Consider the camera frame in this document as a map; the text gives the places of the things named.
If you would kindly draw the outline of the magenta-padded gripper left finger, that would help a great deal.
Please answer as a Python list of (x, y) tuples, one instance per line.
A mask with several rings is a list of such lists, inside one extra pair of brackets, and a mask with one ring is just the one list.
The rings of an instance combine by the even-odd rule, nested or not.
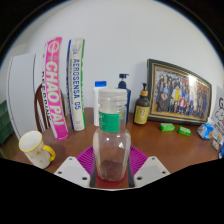
[(93, 147), (88, 147), (77, 157), (67, 157), (54, 174), (84, 188), (94, 188), (96, 169)]

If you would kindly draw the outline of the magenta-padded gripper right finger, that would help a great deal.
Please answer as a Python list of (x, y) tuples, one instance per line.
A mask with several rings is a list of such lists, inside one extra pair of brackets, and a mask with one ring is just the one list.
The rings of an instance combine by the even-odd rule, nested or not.
[(130, 148), (128, 183), (131, 188), (140, 188), (157, 181), (170, 172), (156, 156), (148, 157), (135, 147)]

